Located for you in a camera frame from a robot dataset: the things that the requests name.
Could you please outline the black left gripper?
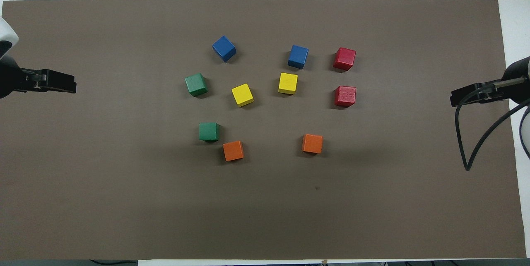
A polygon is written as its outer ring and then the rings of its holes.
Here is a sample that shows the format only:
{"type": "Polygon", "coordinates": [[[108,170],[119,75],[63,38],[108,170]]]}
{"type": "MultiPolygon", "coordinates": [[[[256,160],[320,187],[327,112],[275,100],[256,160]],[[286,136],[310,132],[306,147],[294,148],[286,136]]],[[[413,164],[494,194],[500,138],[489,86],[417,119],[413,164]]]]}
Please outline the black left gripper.
{"type": "Polygon", "coordinates": [[[20,68],[12,56],[5,54],[0,61],[0,98],[5,98],[12,92],[77,92],[74,76],[50,69],[45,72],[46,76],[42,75],[40,70],[20,68]],[[39,82],[45,77],[47,88],[41,88],[39,82]]]}

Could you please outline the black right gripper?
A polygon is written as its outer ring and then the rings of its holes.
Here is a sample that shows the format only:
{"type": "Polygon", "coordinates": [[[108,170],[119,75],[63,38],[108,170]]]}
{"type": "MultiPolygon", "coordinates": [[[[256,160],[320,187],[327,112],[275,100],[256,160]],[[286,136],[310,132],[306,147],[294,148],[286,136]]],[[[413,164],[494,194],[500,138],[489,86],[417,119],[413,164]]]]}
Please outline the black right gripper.
{"type": "Polygon", "coordinates": [[[485,82],[485,83],[473,83],[466,85],[462,88],[455,89],[451,92],[450,103],[452,107],[459,105],[468,105],[473,103],[491,103],[496,101],[502,101],[509,99],[509,86],[507,82],[485,82]],[[473,94],[466,98],[466,95],[483,88],[480,94],[473,94]]]}

